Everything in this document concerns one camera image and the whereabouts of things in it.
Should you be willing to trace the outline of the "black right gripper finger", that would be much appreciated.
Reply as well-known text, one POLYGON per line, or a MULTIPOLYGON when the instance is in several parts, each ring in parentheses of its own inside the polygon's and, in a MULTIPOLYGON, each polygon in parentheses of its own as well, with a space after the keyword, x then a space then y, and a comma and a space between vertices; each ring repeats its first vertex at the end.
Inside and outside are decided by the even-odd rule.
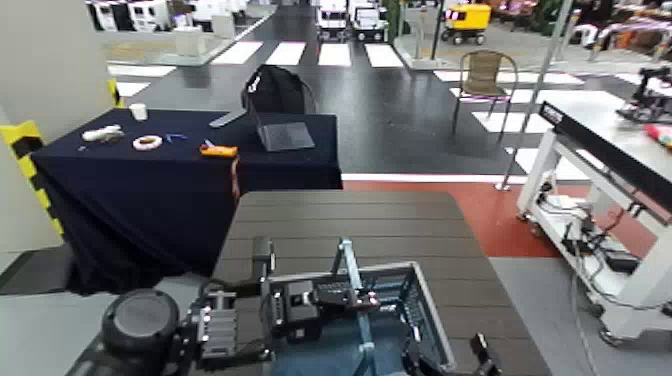
POLYGON ((475 376, 501 376, 500 360, 494 348, 489 344, 483 333, 477 332, 470 339, 472 354, 478 365, 473 372, 475 376))

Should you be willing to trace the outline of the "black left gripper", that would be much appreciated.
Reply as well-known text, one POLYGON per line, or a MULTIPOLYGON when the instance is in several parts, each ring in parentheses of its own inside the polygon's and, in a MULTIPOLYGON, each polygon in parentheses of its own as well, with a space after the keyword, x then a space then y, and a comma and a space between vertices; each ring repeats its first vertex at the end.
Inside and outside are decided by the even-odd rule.
MULTIPOLYGON (((275 271, 270 237, 253 241, 252 277, 263 282, 275 271)), ((372 311, 380 308, 377 293, 366 288, 319 287, 310 280, 271 284, 263 301, 264 334, 290 344, 317 341, 322 334, 320 308, 330 311, 372 311)))

